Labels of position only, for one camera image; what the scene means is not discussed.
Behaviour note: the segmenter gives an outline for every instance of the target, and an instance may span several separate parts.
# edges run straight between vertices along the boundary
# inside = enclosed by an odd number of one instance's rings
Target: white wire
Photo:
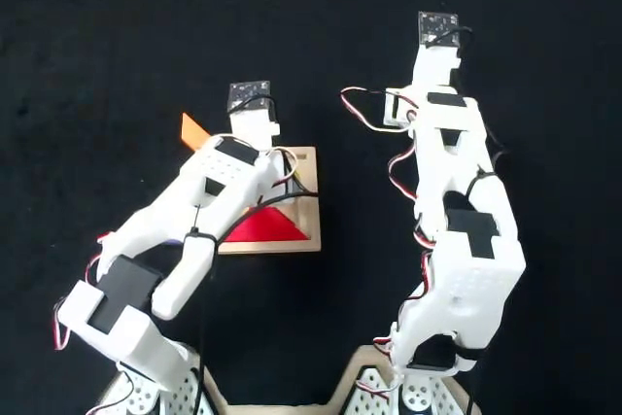
[[[292,169],[290,170],[290,172],[288,174],[284,175],[282,179],[277,181],[276,184],[278,185],[278,184],[281,184],[283,182],[288,181],[291,177],[294,176],[295,171],[298,168],[298,157],[295,155],[295,153],[292,150],[290,150],[289,148],[286,148],[284,146],[274,146],[274,147],[270,148],[270,151],[268,151],[268,155],[271,155],[275,151],[280,151],[280,152],[286,153],[286,154],[290,155],[292,157],[292,160],[293,160]]]
[[[404,153],[401,156],[395,157],[394,159],[391,160],[391,162],[389,163],[389,182],[391,182],[393,184],[393,186],[398,189],[401,194],[403,194],[405,197],[407,197],[408,199],[410,199],[413,203],[417,202],[417,196],[414,195],[413,193],[409,192],[408,190],[406,190],[399,182],[397,182],[394,177],[393,177],[393,166],[396,165],[396,163],[403,161],[405,159],[408,159],[409,157],[411,157],[415,152],[417,151],[417,145],[415,144],[415,142],[413,141],[412,146],[410,147],[410,149],[408,150],[408,152]]]
[[[415,240],[417,240],[417,243],[424,248],[431,250],[435,247],[434,243],[429,242],[428,240],[424,238],[421,238],[421,236],[417,232],[412,232],[412,236],[415,237]]]
[[[114,407],[115,405],[119,405],[121,402],[123,402],[124,400],[126,400],[127,398],[129,398],[132,395],[132,393],[134,392],[134,381],[132,381],[132,378],[130,378],[129,375],[125,371],[123,372],[123,374],[125,375],[125,377],[127,378],[127,381],[131,385],[131,388],[130,388],[129,393],[127,394],[127,396],[117,400],[116,402],[102,403],[100,405],[95,405],[85,415],[95,415],[95,413],[97,413],[100,410],[103,410],[104,408],[110,408],[110,407]]]
[[[71,336],[71,330],[68,329],[65,332],[65,335],[61,337],[60,322],[58,321],[58,308],[60,308],[63,301],[65,301],[65,297],[62,297],[53,307],[52,337],[54,340],[55,351],[65,350],[67,344],[69,343],[69,337]]]
[[[361,113],[361,111],[359,111],[356,107],[354,107],[354,105],[350,101],[348,101],[348,99],[346,99],[346,97],[343,95],[345,92],[348,92],[348,91],[368,91],[368,89],[364,87],[360,87],[360,86],[348,86],[348,87],[344,87],[343,89],[341,89],[340,96],[341,96],[341,100],[343,101],[343,104],[346,106],[346,109],[348,109],[348,111],[354,114],[370,130],[377,131],[379,133],[405,133],[408,130],[410,130],[410,125],[408,125],[405,128],[386,128],[386,127],[373,125],[365,118],[365,116]]]
[[[396,383],[393,384],[393,386],[387,388],[387,389],[376,389],[376,388],[372,388],[370,386],[367,386],[364,382],[357,380],[357,382],[355,383],[357,385],[357,388],[359,388],[362,391],[365,391],[366,393],[370,393],[372,395],[375,396],[381,396],[384,398],[388,398],[386,396],[387,393],[391,393],[393,392],[395,389],[397,389],[400,385],[401,385],[401,379],[398,379]]]

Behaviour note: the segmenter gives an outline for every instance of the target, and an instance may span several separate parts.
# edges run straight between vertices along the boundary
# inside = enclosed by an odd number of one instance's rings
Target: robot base
[[[420,383],[417,385],[413,384],[411,379],[406,379],[402,387],[406,391],[406,403],[413,408],[423,408],[424,406],[426,408],[424,411],[396,411],[393,414],[390,413],[389,404],[386,401],[361,391],[355,385],[357,379],[362,378],[367,385],[375,387],[378,384],[378,388],[386,388],[385,380],[389,378],[390,374],[391,368],[387,359],[372,346],[362,346],[353,355],[330,401],[325,405],[229,405],[206,369],[204,387],[208,390],[208,396],[202,398],[200,409],[203,412],[201,413],[199,410],[199,413],[201,415],[397,415],[398,413],[400,415],[462,415],[467,409],[467,393],[453,378],[440,380],[438,378],[418,377]],[[139,384],[136,384],[137,379],[134,377],[141,380]],[[97,412],[97,415],[125,415],[126,413],[136,415],[190,415],[192,413],[194,396],[196,395],[194,373],[189,373],[188,383],[185,383],[176,394],[160,395],[159,398],[153,383],[136,374],[132,374],[132,379],[136,384],[135,388],[140,388],[140,392],[135,389],[132,396],[126,401],[115,407],[101,410]],[[130,385],[125,376],[119,374],[100,403],[119,400],[127,395],[129,389]],[[431,403],[425,405],[425,400],[429,400]],[[143,404],[143,411],[140,410],[141,403]],[[476,405],[473,406],[472,415],[481,415]]]

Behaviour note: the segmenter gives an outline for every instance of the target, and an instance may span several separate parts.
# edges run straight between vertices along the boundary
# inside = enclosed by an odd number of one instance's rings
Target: black wire
[[[299,198],[302,196],[309,196],[309,197],[317,198],[318,194],[314,191],[309,191],[307,189],[304,189],[304,191],[297,191],[294,193],[282,194],[280,196],[275,196],[274,198],[270,198],[267,201],[263,201],[262,203],[259,203],[257,206],[255,206],[253,210],[249,210],[246,213],[244,213],[242,216],[240,216],[237,219],[237,221],[235,221],[232,225],[229,226],[229,228],[225,231],[225,233],[223,233],[223,235],[221,236],[219,240],[212,238],[212,241],[214,241],[215,246],[214,246],[214,258],[212,259],[211,271],[214,271],[216,264],[218,262],[217,261],[218,256],[219,256],[218,247],[220,247],[223,244],[223,242],[228,238],[228,236],[239,225],[241,225],[244,221],[246,221],[251,216],[253,216],[258,210],[265,208],[266,206],[270,206],[271,204],[275,204],[275,203],[278,203],[279,201],[284,201],[286,199]],[[214,273],[210,274],[210,280],[213,280],[214,277],[215,277]],[[199,344],[198,344],[198,360],[199,360],[198,375],[199,376],[197,378],[196,397],[194,399],[194,410],[192,411],[192,415],[198,414],[198,409],[201,404],[201,394],[203,393],[203,390],[202,390],[203,381],[205,380],[205,315],[207,314],[207,309],[206,309],[207,299],[206,298],[207,297],[204,297],[201,302],[201,315],[199,317],[199,329],[200,329]]]
[[[426,49],[431,48],[433,46],[437,46],[440,41],[445,39],[447,36],[451,36],[452,34],[455,34],[455,33],[467,33],[469,38],[473,37],[473,30],[469,28],[468,26],[454,26],[453,28],[449,28],[444,33],[439,34],[434,39],[427,41],[425,44]]]
[[[473,411],[473,397],[471,394],[468,395],[468,405],[466,406],[466,413],[465,415],[471,415],[471,412]]]
[[[226,111],[229,115],[241,111],[242,109],[244,109],[245,107],[247,107],[250,103],[257,101],[259,99],[269,99],[270,103],[272,105],[273,108],[276,107],[276,99],[274,99],[274,97],[272,97],[270,94],[253,94],[251,97],[249,97],[248,99],[240,102],[239,104],[233,106],[231,109],[229,109],[228,111]]]
[[[287,194],[281,194],[279,196],[275,196],[273,198],[270,198],[266,201],[263,201],[261,203],[259,203],[257,206],[255,206],[253,209],[248,210],[246,213],[244,213],[242,216],[240,216],[237,221],[235,221],[232,225],[229,226],[229,228],[225,231],[225,233],[223,234],[223,236],[219,239],[217,245],[220,246],[223,244],[223,242],[225,242],[226,238],[239,226],[241,225],[244,221],[246,221],[247,219],[249,219],[251,216],[253,216],[258,210],[265,208],[266,206],[270,206],[271,204],[274,203],[278,203],[279,201],[284,201],[286,199],[290,199],[290,198],[299,198],[302,196],[309,196],[312,198],[317,198],[318,194],[314,191],[296,191],[294,193],[287,193]]]
[[[218,256],[218,247],[214,245],[214,258],[212,259],[212,269],[216,263]],[[194,410],[192,415],[198,414],[198,409],[201,406],[201,395],[203,394],[203,381],[205,381],[205,315],[207,314],[207,296],[204,296],[201,300],[201,315],[199,316],[199,336],[198,336],[198,374],[196,376],[196,397],[194,398]]]
[[[468,184],[468,188],[466,189],[466,193],[465,193],[465,198],[468,199],[468,197],[470,196],[470,193],[473,190],[473,187],[475,187],[475,184],[482,180],[485,179],[486,177],[497,177],[497,174],[495,172],[484,172],[481,168],[477,171],[477,175],[475,175],[475,177],[473,177],[473,180],[470,181],[470,183]]]

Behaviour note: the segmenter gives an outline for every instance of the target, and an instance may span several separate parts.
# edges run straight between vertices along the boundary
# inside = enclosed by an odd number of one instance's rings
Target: cable
[[[425,251],[421,254],[421,277],[424,282],[424,289],[418,295],[410,295],[405,301],[419,300],[430,291],[430,277],[428,275],[431,251]]]
[[[277,185],[281,185],[281,184],[287,182],[291,177],[294,176],[295,171],[298,168],[298,157],[295,155],[295,153],[292,150],[290,150],[289,148],[285,148],[284,146],[274,146],[274,147],[270,148],[270,150],[268,151],[267,155],[270,156],[275,151],[281,152],[281,154],[283,155],[283,159],[285,161],[288,160],[286,155],[290,155],[292,157],[292,159],[294,160],[294,165],[290,166],[289,172],[286,175],[284,175],[282,179],[277,180],[274,183],[273,187],[276,187]]]
[[[470,38],[472,38],[473,36],[473,30],[469,28],[468,26],[454,26],[453,28],[449,28],[444,33],[439,34],[434,39],[430,39],[429,41],[427,41],[425,44],[426,49],[429,49],[433,46],[437,46],[438,43],[442,41],[444,38],[446,38],[447,36],[451,36],[452,34],[455,34],[455,33],[467,33]]]
[[[85,415],[95,415],[100,410],[104,410],[105,408],[110,408],[110,407],[114,407],[115,405],[119,405],[121,402],[123,402],[124,400],[127,400],[127,398],[129,398],[132,395],[132,393],[134,392],[134,381],[132,381],[132,378],[130,378],[129,375],[125,371],[123,372],[123,374],[125,375],[125,377],[127,378],[127,381],[131,385],[131,388],[129,390],[129,393],[127,393],[127,396],[117,400],[116,402],[96,405],[93,408],[91,408]]]
[[[465,198],[468,199],[470,197],[470,193],[473,191],[473,187],[475,187],[475,184],[478,181],[485,179],[487,177],[497,177],[497,174],[495,172],[484,172],[480,167],[475,177],[473,177],[473,180],[471,180],[470,183],[468,184],[468,188],[466,189],[466,192],[465,192]]]
[[[365,391],[366,393],[372,394],[373,396],[378,396],[380,398],[383,398],[385,401],[389,401],[389,396],[387,396],[387,393],[391,393],[395,389],[397,389],[401,385],[401,379],[398,379],[398,381],[393,386],[387,389],[371,388],[367,386],[364,382],[359,380],[357,380],[355,384],[357,385],[357,388],[359,388],[361,391]]]
[[[250,217],[254,216],[255,213],[257,213],[259,210],[261,210],[262,208],[269,206],[271,204],[275,204],[278,203],[279,201],[283,201],[285,199],[290,199],[290,198],[298,198],[298,197],[302,197],[302,196],[310,196],[310,197],[318,197],[318,194],[314,191],[309,191],[307,189],[305,189],[304,191],[297,191],[294,193],[286,193],[286,194],[282,194],[280,196],[275,196],[274,198],[270,198],[266,201],[263,201],[262,203],[259,203],[257,206],[255,206],[254,209],[249,209],[246,213],[244,213],[242,216],[240,216],[233,224],[231,224],[229,226],[229,228],[225,231],[225,233],[223,233],[223,235],[221,235],[221,238],[216,240],[215,238],[214,243],[216,244],[216,248],[214,248],[214,258],[212,259],[212,270],[211,270],[211,274],[210,274],[210,280],[214,279],[215,273],[215,267],[217,264],[217,258],[218,258],[218,248],[223,244],[223,242],[225,242],[225,240],[228,238],[228,236],[242,223],[244,223],[244,221],[246,221],[247,219],[249,219]],[[199,336],[199,349],[198,349],[198,353],[199,353],[199,370],[198,370],[198,377],[197,377],[197,387],[196,387],[196,398],[194,400],[194,409],[192,411],[192,415],[197,415],[198,414],[198,410],[199,410],[199,406],[200,406],[200,402],[201,402],[201,394],[202,394],[202,385],[203,385],[203,381],[205,379],[205,362],[204,362],[204,358],[205,358],[205,303],[207,302],[206,299],[202,300],[202,306],[203,306],[203,312],[201,313],[201,316],[199,317],[200,323],[199,323],[199,329],[200,329],[200,336]]]
[[[405,152],[400,153],[399,155],[393,156],[391,159],[389,159],[389,162],[387,163],[387,171],[389,172],[389,181],[394,185],[394,187],[396,187],[401,192],[401,194],[403,194],[406,198],[410,199],[413,203],[417,202],[417,194],[407,189],[401,182],[399,182],[393,176],[393,168],[398,162],[406,160],[412,155],[414,155],[416,151],[417,151],[417,140],[415,139],[413,135],[412,145],[410,145]]]
[[[71,337],[71,330],[66,330],[65,335],[61,336],[60,332],[60,321],[58,320],[58,309],[65,301],[66,296],[62,296],[57,303],[54,304],[52,308],[52,338],[54,341],[54,350],[56,352],[60,352],[61,350],[65,350],[67,344],[69,343],[69,337]]]
[[[93,285],[90,283],[90,280],[88,279],[90,270],[95,266],[95,264],[99,261],[99,259],[101,258],[101,255],[95,255],[93,258],[90,259],[90,261],[88,262],[88,264],[86,265],[86,269],[85,269],[85,282],[89,285]]]
[[[251,216],[253,216],[260,209],[265,208],[266,206],[270,206],[271,204],[278,203],[279,201],[284,201],[284,200],[290,199],[290,198],[298,198],[298,197],[302,197],[302,196],[309,196],[309,197],[317,198],[318,194],[316,192],[314,192],[314,191],[297,191],[297,192],[294,192],[294,193],[281,194],[279,196],[275,196],[274,198],[270,198],[270,199],[268,199],[266,201],[263,201],[263,202],[259,203],[253,209],[249,209],[246,213],[244,213],[242,216],[237,218],[237,221],[235,221],[233,224],[231,224],[229,226],[229,228],[225,231],[225,233],[221,236],[221,238],[218,240],[217,245],[221,246],[226,241],[226,238],[239,225],[244,223],[244,221],[249,219]]]
[[[413,229],[412,234],[419,245],[421,245],[422,247],[426,249],[433,250],[434,247],[436,246],[436,242],[434,242],[433,240],[430,240],[426,236],[424,231],[421,229],[422,216],[423,215],[421,214],[419,215],[419,218],[417,219],[417,224],[415,224],[415,228]]]
[[[473,397],[471,394],[468,395],[468,404],[466,405],[465,415],[471,415],[473,411]]]
[[[234,114],[236,112],[239,112],[241,110],[243,110],[244,108],[246,108],[249,104],[251,104],[254,101],[257,101],[259,99],[269,99],[270,103],[272,105],[272,107],[276,107],[276,99],[274,99],[274,97],[272,97],[270,94],[264,94],[264,93],[258,93],[258,94],[253,94],[251,97],[249,97],[248,99],[240,102],[239,104],[236,104],[235,106],[233,106],[231,109],[229,109],[228,111],[226,111],[229,115]]]
[[[361,113],[361,111],[359,111],[348,99],[346,99],[344,94],[349,91],[361,91],[361,92],[366,92],[367,94],[384,94],[384,95],[395,96],[397,99],[401,99],[405,101],[406,103],[408,103],[410,106],[412,106],[413,109],[410,112],[412,112],[416,116],[417,115],[416,110],[419,109],[419,106],[417,106],[417,104],[415,104],[413,100],[409,99],[406,96],[403,96],[401,94],[397,94],[394,92],[390,92],[386,90],[367,89],[366,87],[360,87],[360,86],[344,87],[339,92],[341,101],[346,106],[346,109],[350,111],[351,114],[353,114],[357,119],[359,119],[370,130],[377,131],[379,133],[405,133],[410,130],[410,125],[408,125],[405,128],[386,128],[386,127],[379,127],[379,126],[375,126],[371,124],[367,120],[367,118]]]

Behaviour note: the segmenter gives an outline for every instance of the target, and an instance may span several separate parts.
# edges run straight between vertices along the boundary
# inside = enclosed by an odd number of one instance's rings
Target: circuit board
[[[441,34],[458,27],[456,14],[437,14],[434,12],[419,12],[419,44],[423,45],[433,41]],[[460,33],[448,34],[441,38],[437,46],[457,48],[460,46]]]
[[[232,83],[229,86],[229,98],[226,104],[226,108],[231,110],[235,106],[240,103],[246,101],[247,99],[252,98],[253,96],[257,96],[258,94],[270,94],[270,82],[260,81],[260,82],[244,82],[244,83]],[[254,99],[244,108],[249,111],[253,111],[256,109],[269,109],[270,99],[269,98],[260,98]]]

